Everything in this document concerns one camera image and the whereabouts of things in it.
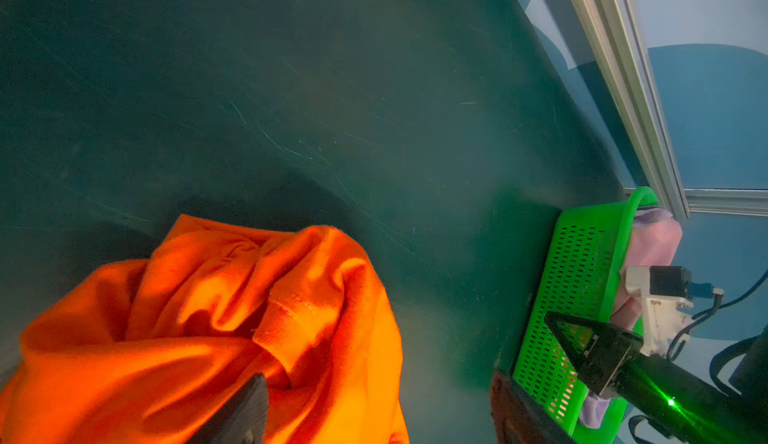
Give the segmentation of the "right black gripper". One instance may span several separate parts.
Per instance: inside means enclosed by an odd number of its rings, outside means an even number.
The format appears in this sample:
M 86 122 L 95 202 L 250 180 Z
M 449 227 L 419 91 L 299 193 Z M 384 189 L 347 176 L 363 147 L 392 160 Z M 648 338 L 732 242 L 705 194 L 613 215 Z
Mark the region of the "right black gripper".
M 643 346 L 643 338 L 607 322 L 548 311 L 545 324 L 578 378 L 599 398 L 618 395 L 616 378 Z

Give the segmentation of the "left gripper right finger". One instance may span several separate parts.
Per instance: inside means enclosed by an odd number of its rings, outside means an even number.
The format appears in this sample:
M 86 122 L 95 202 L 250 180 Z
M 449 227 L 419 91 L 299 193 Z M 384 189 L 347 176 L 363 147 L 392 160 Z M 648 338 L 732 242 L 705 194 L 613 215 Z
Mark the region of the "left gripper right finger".
M 499 444 L 566 444 L 573 438 L 508 374 L 496 370 L 491 416 Z

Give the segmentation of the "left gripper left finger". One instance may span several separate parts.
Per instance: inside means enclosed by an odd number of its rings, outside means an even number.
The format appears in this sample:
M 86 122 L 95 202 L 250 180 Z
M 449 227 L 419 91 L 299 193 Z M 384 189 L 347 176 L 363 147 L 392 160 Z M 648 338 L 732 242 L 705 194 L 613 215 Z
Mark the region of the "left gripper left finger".
M 267 380 L 257 374 L 188 440 L 189 444 L 260 444 L 269 410 Z

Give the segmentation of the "green plastic basket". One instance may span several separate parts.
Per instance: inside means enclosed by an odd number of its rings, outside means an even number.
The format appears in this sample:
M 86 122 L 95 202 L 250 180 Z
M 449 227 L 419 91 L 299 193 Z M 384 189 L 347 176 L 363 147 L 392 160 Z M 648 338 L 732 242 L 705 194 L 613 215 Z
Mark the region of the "green plastic basket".
M 513 378 L 578 443 L 612 443 L 627 402 L 609 405 L 600 428 L 579 423 L 588 388 L 545 324 L 547 312 L 607 322 L 639 208 L 659 203 L 649 187 L 624 202 L 571 208 L 560 214 L 526 327 Z

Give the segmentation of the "orange t shirt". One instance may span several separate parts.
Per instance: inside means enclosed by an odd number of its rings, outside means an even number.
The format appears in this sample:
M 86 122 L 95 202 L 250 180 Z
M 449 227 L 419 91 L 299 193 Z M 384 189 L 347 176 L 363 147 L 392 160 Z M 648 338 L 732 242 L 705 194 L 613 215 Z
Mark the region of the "orange t shirt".
M 267 380 L 262 443 L 405 443 L 401 335 L 366 251 L 178 218 L 147 259 L 104 265 L 20 338 L 5 443 L 188 443 Z

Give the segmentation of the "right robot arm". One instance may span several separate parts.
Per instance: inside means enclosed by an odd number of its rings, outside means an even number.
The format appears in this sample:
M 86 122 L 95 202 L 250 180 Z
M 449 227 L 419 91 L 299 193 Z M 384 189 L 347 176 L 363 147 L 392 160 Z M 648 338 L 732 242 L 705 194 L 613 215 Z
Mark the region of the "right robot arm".
M 622 398 L 684 443 L 765 443 L 767 418 L 610 323 L 550 311 L 545 323 L 578 379 L 602 399 Z

